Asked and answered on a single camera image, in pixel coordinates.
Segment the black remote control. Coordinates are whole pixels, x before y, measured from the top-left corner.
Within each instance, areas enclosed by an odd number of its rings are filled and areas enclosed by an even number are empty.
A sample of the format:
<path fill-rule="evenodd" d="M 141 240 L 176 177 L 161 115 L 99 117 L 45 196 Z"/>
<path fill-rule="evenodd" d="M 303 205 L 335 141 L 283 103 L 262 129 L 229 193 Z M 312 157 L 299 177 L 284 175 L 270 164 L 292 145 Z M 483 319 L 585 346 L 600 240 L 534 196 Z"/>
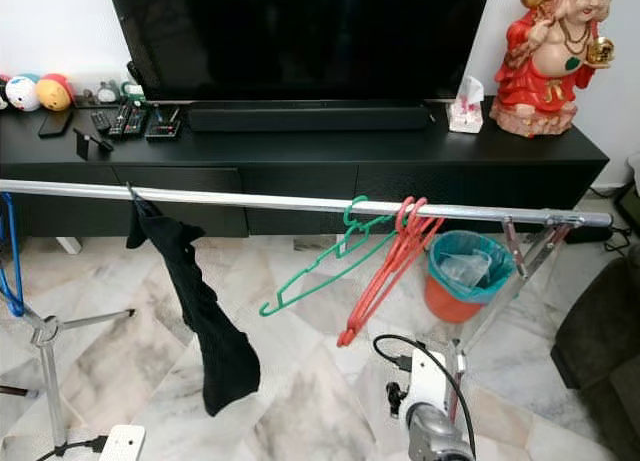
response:
<path fill-rule="evenodd" d="M 133 113 L 132 105 L 120 105 L 118 109 L 116 109 L 115 115 L 110 119 L 109 127 L 108 127 L 108 136 L 109 137 L 120 137 L 125 133 L 125 128 L 128 126 L 128 119 L 131 118 Z"/>
<path fill-rule="evenodd" d="M 148 109 L 146 106 L 134 106 L 131 109 L 131 114 L 125 121 L 124 136 L 137 137 L 142 136 L 145 132 L 147 123 Z"/>

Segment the small black stand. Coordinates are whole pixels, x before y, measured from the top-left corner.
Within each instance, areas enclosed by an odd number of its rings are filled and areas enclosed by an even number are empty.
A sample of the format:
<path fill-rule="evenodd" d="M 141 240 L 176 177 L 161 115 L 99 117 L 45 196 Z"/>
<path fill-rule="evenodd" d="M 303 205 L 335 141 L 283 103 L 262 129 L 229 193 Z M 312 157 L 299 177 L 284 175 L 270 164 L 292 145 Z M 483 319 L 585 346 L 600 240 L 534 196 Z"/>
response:
<path fill-rule="evenodd" d="M 76 155 L 84 161 L 90 159 L 91 150 L 95 150 L 96 153 L 101 153 L 102 155 L 109 155 L 115 150 L 115 146 L 109 141 L 87 135 L 86 132 L 78 128 L 73 128 L 72 131 L 76 136 Z"/>

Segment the orange bin teal liner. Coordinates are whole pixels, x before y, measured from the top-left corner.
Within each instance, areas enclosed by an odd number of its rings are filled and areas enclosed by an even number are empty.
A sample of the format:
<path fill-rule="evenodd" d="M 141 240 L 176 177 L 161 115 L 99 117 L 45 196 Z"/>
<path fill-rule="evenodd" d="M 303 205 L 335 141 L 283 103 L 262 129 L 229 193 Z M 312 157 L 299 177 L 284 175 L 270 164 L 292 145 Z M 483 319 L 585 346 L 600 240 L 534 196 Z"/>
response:
<path fill-rule="evenodd" d="M 472 231 L 438 234 L 428 250 L 425 304 L 448 323 L 465 323 L 498 296 L 515 272 L 506 247 Z"/>

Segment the green plastic hanger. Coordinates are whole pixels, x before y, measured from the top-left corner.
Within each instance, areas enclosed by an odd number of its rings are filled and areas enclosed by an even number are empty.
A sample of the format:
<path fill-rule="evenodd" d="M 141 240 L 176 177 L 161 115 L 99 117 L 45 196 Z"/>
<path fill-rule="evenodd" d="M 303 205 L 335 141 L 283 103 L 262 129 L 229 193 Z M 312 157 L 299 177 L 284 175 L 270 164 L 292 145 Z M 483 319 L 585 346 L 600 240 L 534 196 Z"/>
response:
<path fill-rule="evenodd" d="M 346 232 L 344 232 L 342 236 L 338 238 L 338 241 L 334 242 L 334 245 L 330 246 L 329 249 L 321 251 L 320 254 L 311 261 L 310 265 L 300 270 L 300 272 L 293 274 L 292 278 L 289 278 L 288 282 L 285 282 L 283 286 L 276 291 L 275 301 L 265 302 L 265 304 L 260 307 L 259 315 L 261 318 L 268 318 L 268 316 L 279 313 L 279 311 L 297 304 L 297 302 L 301 301 L 302 298 L 314 295 L 314 293 L 320 291 L 320 289 L 328 287 L 330 283 L 338 281 L 338 279 L 344 277 L 344 275 L 351 273 L 353 269 L 357 268 L 357 266 L 365 263 L 365 261 L 369 260 L 376 251 L 385 245 L 385 243 L 392 241 L 393 238 L 396 237 L 394 234 L 389 234 L 388 237 L 383 238 L 383 240 L 376 243 L 375 246 L 372 246 L 371 249 L 361 257 L 361 259 L 352 261 L 352 263 L 349 264 L 346 269 L 342 270 L 342 272 L 332 275 L 332 277 L 326 279 L 326 281 L 316 284 L 315 287 L 303 289 L 303 291 L 297 293 L 296 296 L 285 296 L 285 293 L 287 293 L 288 289 L 291 288 L 294 283 L 300 281 L 300 279 L 306 277 L 306 275 L 314 273 L 315 269 L 319 268 L 319 266 L 323 264 L 324 261 L 328 260 L 329 257 L 332 257 L 332 259 L 343 259 L 343 257 L 351 255 L 353 251 L 361 249 L 362 246 L 366 245 L 366 242 L 369 242 L 371 229 L 374 228 L 375 225 L 389 222 L 389 220 L 392 219 L 392 215 L 380 215 L 380 217 L 375 217 L 370 220 L 356 220 L 353 218 L 352 209 L 355 208 L 355 205 L 358 204 L 358 202 L 366 202 L 367 200 L 369 200 L 369 197 L 366 195 L 360 195 L 349 202 L 349 205 L 344 209 L 342 214 L 342 222 L 346 225 Z"/>

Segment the black television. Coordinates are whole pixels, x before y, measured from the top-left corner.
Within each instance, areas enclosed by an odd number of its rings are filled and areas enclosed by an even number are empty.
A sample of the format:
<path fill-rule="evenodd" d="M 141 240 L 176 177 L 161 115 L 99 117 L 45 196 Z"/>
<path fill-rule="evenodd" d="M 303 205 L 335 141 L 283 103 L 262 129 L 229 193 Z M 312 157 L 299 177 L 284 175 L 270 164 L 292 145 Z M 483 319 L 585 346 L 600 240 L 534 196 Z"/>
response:
<path fill-rule="evenodd" d="M 111 0 L 165 101 L 451 97 L 486 0 Z"/>

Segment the black TV console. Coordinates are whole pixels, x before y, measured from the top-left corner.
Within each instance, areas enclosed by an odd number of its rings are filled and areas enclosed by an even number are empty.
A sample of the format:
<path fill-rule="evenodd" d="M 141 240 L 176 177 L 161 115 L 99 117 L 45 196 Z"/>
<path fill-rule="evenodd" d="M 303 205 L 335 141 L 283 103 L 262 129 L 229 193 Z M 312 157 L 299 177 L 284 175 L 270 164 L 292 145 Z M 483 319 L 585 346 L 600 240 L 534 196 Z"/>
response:
<path fill-rule="evenodd" d="M 439 122 L 420 131 L 214 133 L 183 128 L 169 140 L 114 140 L 114 151 L 77 155 L 76 133 L 38 137 L 45 114 L 1 112 L 0 174 L 29 179 L 349 201 L 366 195 L 399 202 L 486 208 L 571 209 L 608 163 L 576 128 L 525 138 L 486 126 L 477 135 Z M 18 232 L 37 237 L 124 236 L 127 201 L 15 193 Z M 335 234 L 340 210 L 285 211 L 160 202 L 169 217 L 201 225 L 207 236 Z"/>

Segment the black polo shirt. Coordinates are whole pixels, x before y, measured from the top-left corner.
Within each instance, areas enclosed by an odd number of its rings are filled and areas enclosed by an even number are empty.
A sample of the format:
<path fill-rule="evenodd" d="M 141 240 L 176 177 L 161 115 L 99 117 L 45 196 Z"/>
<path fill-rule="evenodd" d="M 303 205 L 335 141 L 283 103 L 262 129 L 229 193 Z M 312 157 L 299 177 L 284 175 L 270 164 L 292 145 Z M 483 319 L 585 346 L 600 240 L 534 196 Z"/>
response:
<path fill-rule="evenodd" d="M 195 333 L 200 346 L 204 384 L 202 397 L 207 415 L 218 415 L 225 406 L 242 400 L 260 387 L 259 356 L 219 304 L 218 293 L 204 281 L 193 242 L 204 229 L 168 217 L 154 205 L 151 217 L 138 217 L 132 206 L 131 231 L 125 246 L 137 249 L 151 242 L 174 284 L 182 307 L 183 323 Z"/>

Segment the black soundbar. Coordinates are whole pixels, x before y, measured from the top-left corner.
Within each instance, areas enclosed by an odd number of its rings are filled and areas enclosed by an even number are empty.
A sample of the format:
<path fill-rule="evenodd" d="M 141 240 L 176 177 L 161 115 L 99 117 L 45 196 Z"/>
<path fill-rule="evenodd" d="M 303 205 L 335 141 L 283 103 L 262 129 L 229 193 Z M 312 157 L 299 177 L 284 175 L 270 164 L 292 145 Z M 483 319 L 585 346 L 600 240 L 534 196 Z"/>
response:
<path fill-rule="evenodd" d="M 205 101 L 186 108 L 196 132 L 399 131 L 433 123 L 415 100 Z"/>

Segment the red Buddha statue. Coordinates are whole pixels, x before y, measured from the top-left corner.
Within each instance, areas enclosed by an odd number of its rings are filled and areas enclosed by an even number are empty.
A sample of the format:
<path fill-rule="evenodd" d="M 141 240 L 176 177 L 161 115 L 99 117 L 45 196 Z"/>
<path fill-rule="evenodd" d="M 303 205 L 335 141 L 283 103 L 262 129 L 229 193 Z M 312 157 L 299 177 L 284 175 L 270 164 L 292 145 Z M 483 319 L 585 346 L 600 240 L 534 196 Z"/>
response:
<path fill-rule="evenodd" d="M 506 31 L 506 54 L 490 117 L 512 135 L 562 135 L 579 112 L 575 91 L 611 67 L 600 32 L 612 0 L 521 0 L 526 13 Z"/>

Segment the silver metal clothes rack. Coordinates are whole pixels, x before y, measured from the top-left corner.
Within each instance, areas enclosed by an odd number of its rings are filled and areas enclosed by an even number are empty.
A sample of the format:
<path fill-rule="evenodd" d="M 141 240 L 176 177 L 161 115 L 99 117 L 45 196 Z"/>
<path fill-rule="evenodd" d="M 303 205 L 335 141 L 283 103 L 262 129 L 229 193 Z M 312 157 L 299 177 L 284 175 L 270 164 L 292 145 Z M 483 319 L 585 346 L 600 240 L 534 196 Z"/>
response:
<path fill-rule="evenodd" d="M 164 188 L 134 188 L 142 199 L 164 202 L 191 202 L 200 205 L 233 206 L 233 208 L 274 209 L 291 211 L 344 211 L 349 202 L 330 199 L 302 199 L 302 197 L 252 195 L 252 193 L 220 193 L 200 191 L 164 190 Z M 78 199 L 115 199 L 131 200 L 127 187 L 109 185 L 77 185 L 77 183 L 28 181 L 28 179 L 1 179 L 0 192 L 31 193 L 31 195 L 78 197 Z M 609 228 L 612 225 L 612 215 L 594 213 L 594 211 L 564 211 L 564 210 L 532 210 L 518 208 L 475 208 L 475 206 L 461 205 L 431 205 L 428 202 L 393 202 L 369 201 L 358 202 L 352 213 L 392 215 L 392 222 L 401 227 L 404 217 L 426 217 L 435 222 L 449 220 L 472 220 L 472 222 L 498 222 L 502 224 L 506 233 L 506 249 L 511 252 L 520 281 L 506 284 L 503 300 L 509 302 L 516 298 L 524 287 L 525 281 L 536 273 L 539 266 L 548 259 L 564 237 L 577 228 Z M 54 341 L 59 330 L 87 327 L 102 321 L 113 321 L 128 318 L 129 311 L 119 311 L 104 315 L 90 316 L 90 318 L 60 321 L 55 316 L 41 318 L 32 307 L 26 306 L 23 320 L 31 324 L 35 333 L 31 339 L 32 346 L 40 352 L 42 374 L 46 383 L 45 394 L 49 406 L 51 420 L 52 447 L 70 443 L 67 426 L 64 424 L 63 407 L 58 385 L 58 374 L 55 370 Z M 453 424 L 461 430 L 463 438 L 474 447 L 475 428 L 470 407 L 465 393 L 460 387 L 461 365 L 465 351 L 456 345 L 453 347 L 454 364 L 445 365 L 442 360 L 424 343 L 411 341 L 406 337 L 401 342 L 415 350 L 428 353 L 439 369 L 447 370 L 448 382 L 451 384 L 449 393 L 449 409 Z"/>

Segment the black phone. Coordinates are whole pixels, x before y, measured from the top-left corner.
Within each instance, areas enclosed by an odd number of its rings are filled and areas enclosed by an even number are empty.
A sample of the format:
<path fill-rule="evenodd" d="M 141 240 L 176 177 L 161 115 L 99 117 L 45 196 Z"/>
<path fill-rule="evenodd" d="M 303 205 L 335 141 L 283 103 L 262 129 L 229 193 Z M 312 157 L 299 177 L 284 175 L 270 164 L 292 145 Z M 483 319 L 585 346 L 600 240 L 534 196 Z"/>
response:
<path fill-rule="evenodd" d="M 44 122 L 38 128 L 38 137 L 50 138 L 63 136 L 72 123 L 73 109 L 61 110 L 61 112 L 46 112 Z"/>

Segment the black plastic hanger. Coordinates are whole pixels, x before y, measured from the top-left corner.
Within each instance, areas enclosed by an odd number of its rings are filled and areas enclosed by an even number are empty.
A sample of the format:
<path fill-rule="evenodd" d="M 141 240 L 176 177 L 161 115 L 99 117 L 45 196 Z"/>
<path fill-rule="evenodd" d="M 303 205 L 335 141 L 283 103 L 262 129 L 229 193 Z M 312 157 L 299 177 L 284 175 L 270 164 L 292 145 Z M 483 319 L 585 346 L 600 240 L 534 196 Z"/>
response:
<path fill-rule="evenodd" d="M 154 214 L 154 205 L 152 205 L 150 201 L 138 196 L 138 193 L 134 190 L 132 183 L 125 183 L 125 187 L 127 187 L 129 195 L 131 195 L 134 213 L 136 213 L 138 217 L 142 218 L 151 217 L 151 215 Z"/>

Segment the white tissue box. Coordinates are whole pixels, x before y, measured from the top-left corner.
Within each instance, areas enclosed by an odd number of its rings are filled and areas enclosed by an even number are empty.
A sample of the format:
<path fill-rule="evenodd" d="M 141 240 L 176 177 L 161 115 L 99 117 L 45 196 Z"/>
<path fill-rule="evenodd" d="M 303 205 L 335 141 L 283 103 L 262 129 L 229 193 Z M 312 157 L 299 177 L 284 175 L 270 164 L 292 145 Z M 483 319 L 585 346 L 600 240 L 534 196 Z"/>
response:
<path fill-rule="evenodd" d="M 463 77 L 456 96 L 445 112 L 449 131 L 471 133 L 471 135 L 479 133 L 484 123 L 484 97 L 483 85 L 476 78 Z"/>

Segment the blue plastic hanger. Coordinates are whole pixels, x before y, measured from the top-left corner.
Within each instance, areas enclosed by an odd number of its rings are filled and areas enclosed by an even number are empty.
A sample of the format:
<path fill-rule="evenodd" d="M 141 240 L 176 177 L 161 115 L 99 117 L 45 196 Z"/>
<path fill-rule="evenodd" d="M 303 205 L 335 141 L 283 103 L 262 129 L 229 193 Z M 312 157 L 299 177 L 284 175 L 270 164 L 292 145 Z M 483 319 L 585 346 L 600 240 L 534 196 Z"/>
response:
<path fill-rule="evenodd" d="M 8 247 L 12 255 L 10 263 L 10 274 L 6 274 L 4 269 L 0 273 L 0 295 L 8 306 L 10 314 L 15 318 L 23 318 L 26 315 L 26 301 L 23 297 L 22 268 L 20 268 L 20 249 L 17 237 L 17 219 L 15 219 L 14 202 L 9 192 L 0 192 L 1 211 L 0 215 L 0 240 L 5 247 Z"/>

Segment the black box red buttons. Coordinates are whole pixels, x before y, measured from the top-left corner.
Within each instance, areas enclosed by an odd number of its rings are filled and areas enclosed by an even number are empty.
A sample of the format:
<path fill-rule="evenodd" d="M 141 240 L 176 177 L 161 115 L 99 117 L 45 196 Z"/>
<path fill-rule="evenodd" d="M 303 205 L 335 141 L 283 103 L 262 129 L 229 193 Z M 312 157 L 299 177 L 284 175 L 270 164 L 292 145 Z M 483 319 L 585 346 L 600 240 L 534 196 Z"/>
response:
<path fill-rule="evenodd" d="M 182 114 L 180 106 L 154 106 L 151 109 L 148 126 L 143 137 L 147 141 L 177 137 L 180 131 L 180 122 L 182 122 L 180 114 Z"/>

